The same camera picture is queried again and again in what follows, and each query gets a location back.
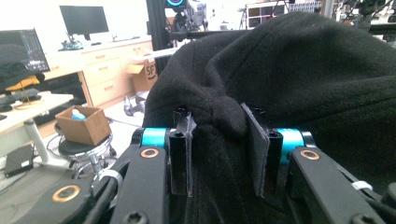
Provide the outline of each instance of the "white wall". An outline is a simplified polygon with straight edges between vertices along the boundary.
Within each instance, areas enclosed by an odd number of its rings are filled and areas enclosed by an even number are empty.
[[[111,41],[112,35],[145,35],[149,20],[146,0],[13,0],[0,7],[0,30],[36,28],[46,52],[62,47],[67,39],[59,5],[103,6],[109,32],[92,35],[92,41]]]

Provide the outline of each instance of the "stool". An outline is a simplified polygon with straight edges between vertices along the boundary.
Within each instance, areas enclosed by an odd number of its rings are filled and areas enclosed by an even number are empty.
[[[111,157],[115,157],[117,155],[116,150],[111,146],[111,140],[113,136],[110,134],[108,138],[102,140],[99,145],[90,146],[86,144],[71,142],[64,139],[58,147],[59,154],[71,161],[70,168],[75,167],[76,172],[73,175],[74,179],[79,178],[79,174],[82,172],[84,168],[91,165],[94,173],[99,176],[105,168],[107,168],[108,163],[106,162],[106,158],[103,154],[109,150],[109,154]]]

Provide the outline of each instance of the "cardboard box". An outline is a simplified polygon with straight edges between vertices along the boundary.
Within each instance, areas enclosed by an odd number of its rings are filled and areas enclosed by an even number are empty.
[[[135,92],[149,91],[158,79],[154,59],[129,65],[128,73],[133,76]]]
[[[85,115],[86,119],[72,119],[73,109]],[[111,133],[105,112],[101,108],[73,105],[55,118],[68,141],[97,146]]]

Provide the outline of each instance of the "computer monitor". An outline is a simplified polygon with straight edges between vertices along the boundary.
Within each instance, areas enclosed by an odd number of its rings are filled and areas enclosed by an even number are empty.
[[[23,64],[32,74],[50,70],[35,29],[0,31],[0,68],[12,63]]]
[[[69,35],[84,35],[108,32],[106,14],[103,7],[60,6],[64,24]]]

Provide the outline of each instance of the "chair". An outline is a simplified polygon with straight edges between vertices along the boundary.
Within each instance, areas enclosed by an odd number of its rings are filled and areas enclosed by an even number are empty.
[[[58,123],[55,124],[55,130],[60,136],[63,135]],[[93,173],[96,176],[100,176],[108,166],[107,160],[115,159],[117,155],[116,150],[111,146],[112,139],[113,136],[110,134],[109,137],[102,140],[97,146],[64,139],[60,142],[58,151],[61,157],[71,161],[69,167],[75,169],[75,173],[73,174],[74,179],[80,178],[80,174],[89,165],[92,166]],[[104,156],[106,151],[109,151],[110,158]]]

